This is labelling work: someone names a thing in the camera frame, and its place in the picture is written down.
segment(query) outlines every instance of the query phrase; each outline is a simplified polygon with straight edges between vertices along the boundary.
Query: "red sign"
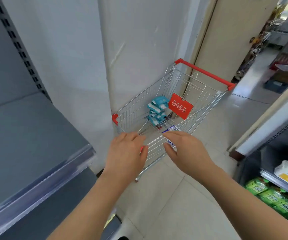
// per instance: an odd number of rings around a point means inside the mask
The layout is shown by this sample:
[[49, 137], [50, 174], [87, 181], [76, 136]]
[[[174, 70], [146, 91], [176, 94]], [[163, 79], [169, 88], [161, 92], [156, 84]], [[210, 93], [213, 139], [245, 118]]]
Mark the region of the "red sign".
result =
[[182, 97], [178, 96], [176, 93], [173, 93], [168, 103], [168, 108], [184, 120], [186, 120], [193, 107], [192, 104], [183, 100]]

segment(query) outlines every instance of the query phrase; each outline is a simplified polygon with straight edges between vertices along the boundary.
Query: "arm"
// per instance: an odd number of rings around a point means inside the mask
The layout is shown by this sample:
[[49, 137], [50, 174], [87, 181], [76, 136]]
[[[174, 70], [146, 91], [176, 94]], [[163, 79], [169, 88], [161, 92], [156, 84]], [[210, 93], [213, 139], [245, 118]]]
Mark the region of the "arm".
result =
[[213, 195], [243, 240], [288, 239], [288, 221], [216, 166], [201, 141], [181, 131], [163, 135], [176, 145], [175, 152], [164, 144], [172, 161]]
[[144, 167], [144, 136], [121, 133], [108, 151], [105, 169], [92, 189], [48, 237], [48, 240], [100, 239], [116, 201]]

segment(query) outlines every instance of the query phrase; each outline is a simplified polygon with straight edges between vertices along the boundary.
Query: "stack of teal packages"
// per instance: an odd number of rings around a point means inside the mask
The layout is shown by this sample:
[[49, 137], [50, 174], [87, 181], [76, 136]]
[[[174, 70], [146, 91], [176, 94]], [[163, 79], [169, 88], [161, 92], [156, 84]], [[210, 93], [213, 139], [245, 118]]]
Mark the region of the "stack of teal packages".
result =
[[147, 105], [149, 108], [148, 120], [152, 125], [159, 125], [165, 121], [166, 114], [165, 109], [168, 108], [169, 100], [164, 96], [156, 97], [150, 104]]

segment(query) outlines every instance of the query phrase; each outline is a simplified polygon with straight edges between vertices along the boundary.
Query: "cart wire basket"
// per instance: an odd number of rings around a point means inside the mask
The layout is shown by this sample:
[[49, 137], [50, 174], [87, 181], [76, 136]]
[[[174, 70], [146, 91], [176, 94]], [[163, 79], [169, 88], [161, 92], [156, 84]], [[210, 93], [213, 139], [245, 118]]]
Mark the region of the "cart wire basket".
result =
[[[197, 72], [190, 76], [179, 70], [180, 67], [186, 70], [186, 66], [223, 83], [227, 89], [223, 92], [218, 91], [199, 81]], [[137, 131], [139, 135], [146, 136], [145, 144], [148, 145], [148, 155], [145, 167], [136, 181], [166, 155], [163, 143], [169, 143], [175, 148], [171, 141], [162, 136], [163, 132], [179, 130], [192, 134], [223, 95], [228, 90], [232, 90], [234, 86], [233, 83], [183, 59], [178, 59], [166, 69], [162, 78], [113, 114], [112, 120], [117, 126], [118, 133]], [[158, 125], [153, 125], [148, 120], [150, 109], [147, 105], [157, 96], [165, 96], [170, 102], [169, 108], [165, 110], [165, 120]]]

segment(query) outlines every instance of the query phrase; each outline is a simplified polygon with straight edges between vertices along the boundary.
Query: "black cable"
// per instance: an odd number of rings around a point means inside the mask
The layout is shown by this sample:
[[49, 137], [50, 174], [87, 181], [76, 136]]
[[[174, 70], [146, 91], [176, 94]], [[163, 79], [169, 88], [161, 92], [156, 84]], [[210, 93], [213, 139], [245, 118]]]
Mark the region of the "black cable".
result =
[[262, 101], [258, 101], [258, 100], [254, 100], [254, 99], [250, 99], [250, 98], [247, 98], [247, 97], [244, 97], [244, 96], [241, 96], [241, 95], [238, 95], [238, 94], [235, 94], [235, 93], [232, 93], [232, 95], [235, 95], [237, 97], [241, 97], [241, 98], [246, 98], [246, 99], [249, 99], [251, 101], [255, 101], [255, 102], [258, 102], [258, 103], [262, 103], [262, 104], [269, 104], [269, 103], [264, 103]]

